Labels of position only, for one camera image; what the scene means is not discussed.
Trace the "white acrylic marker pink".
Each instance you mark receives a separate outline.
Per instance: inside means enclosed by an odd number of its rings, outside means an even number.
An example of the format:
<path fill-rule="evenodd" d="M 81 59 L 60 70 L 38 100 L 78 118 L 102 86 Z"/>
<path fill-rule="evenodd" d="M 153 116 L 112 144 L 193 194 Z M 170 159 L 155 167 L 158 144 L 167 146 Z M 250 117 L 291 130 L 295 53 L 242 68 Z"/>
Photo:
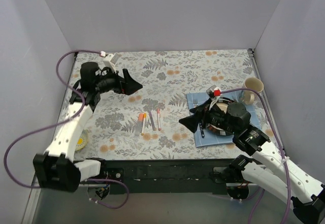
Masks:
<path fill-rule="evenodd" d="M 161 123 L 160 123 L 160 109 L 159 109 L 159 108 L 157 108 L 156 114 L 157 114 L 158 130 L 161 131 Z"/>

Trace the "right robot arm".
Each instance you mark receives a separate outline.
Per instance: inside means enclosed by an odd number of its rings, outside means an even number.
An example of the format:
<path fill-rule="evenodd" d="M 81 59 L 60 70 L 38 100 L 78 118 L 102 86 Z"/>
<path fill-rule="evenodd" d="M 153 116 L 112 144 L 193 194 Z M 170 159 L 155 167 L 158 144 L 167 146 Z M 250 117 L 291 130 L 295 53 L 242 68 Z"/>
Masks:
<path fill-rule="evenodd" d="M 302 223 L 324 219 L 324 184 L 307 174 L 280 150 L 270 138 L 250 122 L 251 114 L 241 103 L 233 102 L 226 111 L 207 100 L 179 120 L 191 132 L 199 124 L 208 130 L 222 129 L 233 135 L 233 143 L 246 156 L 238 156 L 229 166 L 235 182 L 248 180 L 289 205 Z"/>

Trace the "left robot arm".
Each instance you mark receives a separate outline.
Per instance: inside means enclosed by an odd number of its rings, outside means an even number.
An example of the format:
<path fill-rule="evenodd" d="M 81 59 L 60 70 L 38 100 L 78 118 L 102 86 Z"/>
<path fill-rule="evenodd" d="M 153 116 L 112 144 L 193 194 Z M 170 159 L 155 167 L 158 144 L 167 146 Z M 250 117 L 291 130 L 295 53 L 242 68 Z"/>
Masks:
<path fill-rule="evenodd" d="M 33 165 L 41 188 L 75 192 L 80 182 L 89 178 L 96 183 L 107 180 L 108 171 L 101 166 L 102 160 L 74 162 L 79 138 L 102 93 L 113 91 L 132 95 L 143 86 L 130 76 L 127 69 L 123 69 L 123 75 L 119 76 L 111 62 L 104 64 L 103 69 L 93 61 L 81 65 L 81 78 L 73 86 L 68 106 L 68 121 L 59 129 L 45 152 L 35 155 Z"/>

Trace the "thin yellow pen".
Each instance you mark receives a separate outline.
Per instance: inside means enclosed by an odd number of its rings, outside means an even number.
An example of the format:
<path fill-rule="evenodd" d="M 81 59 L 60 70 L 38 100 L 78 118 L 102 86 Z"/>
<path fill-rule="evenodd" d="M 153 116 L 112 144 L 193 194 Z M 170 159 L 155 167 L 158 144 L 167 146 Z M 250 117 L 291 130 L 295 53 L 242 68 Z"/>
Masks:
<path fill-rule="evenodd" d="M 144 113 L 144 115 L 143 115 L 143 122 L 142 122 L 142 129 L 141 129 L 141 135 L 144 135 L 145 124 L 146 124 L 146 117 L 147 117 L 147 114 Z"/>

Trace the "purple highlighter pen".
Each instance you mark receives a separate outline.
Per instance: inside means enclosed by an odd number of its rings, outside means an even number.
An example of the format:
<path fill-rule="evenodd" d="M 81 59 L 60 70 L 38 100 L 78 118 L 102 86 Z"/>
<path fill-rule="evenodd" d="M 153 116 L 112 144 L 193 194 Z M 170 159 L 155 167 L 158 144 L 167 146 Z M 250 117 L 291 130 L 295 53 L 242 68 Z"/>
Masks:
<path fill-rule="evenodd" d="M 150 118 L 150 123 L 151 123 L 152 130 L 153 131 L 156 131 L 156 127 L 155 127 L 155 124 L 154 124 L 152 112 L 149 111 L 148 114 L 149 114 L 149 118 Z"/>

